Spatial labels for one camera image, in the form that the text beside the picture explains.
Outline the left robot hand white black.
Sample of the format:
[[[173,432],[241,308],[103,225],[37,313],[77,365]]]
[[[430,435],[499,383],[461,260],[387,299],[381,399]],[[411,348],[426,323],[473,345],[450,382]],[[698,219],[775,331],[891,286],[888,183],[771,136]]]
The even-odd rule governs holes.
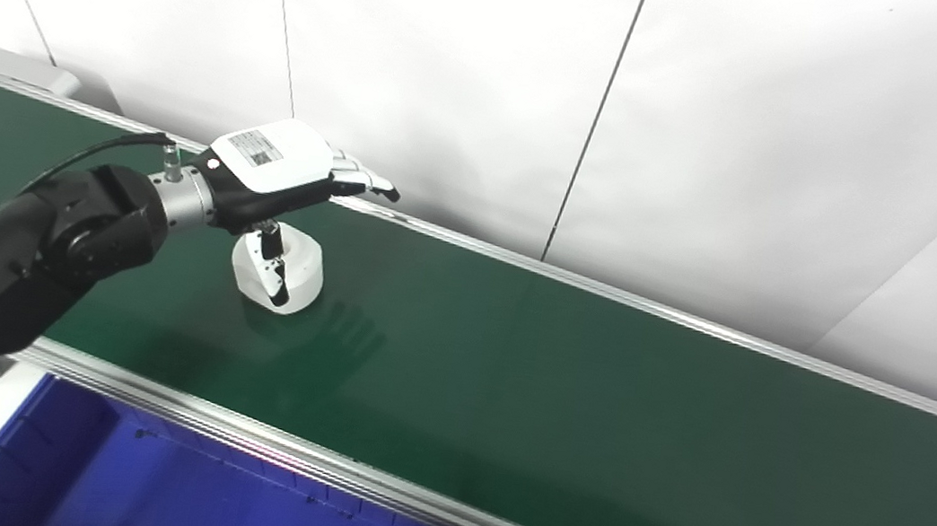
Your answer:
[[[241,295],[275,315],[309,308],[324,285],[324,253],[281,215],[362,194],[398,203],[396,185],[296,119],[225,133],[188,161],[187,195],[162,199],[169,223],[235,237],[232,274]]]

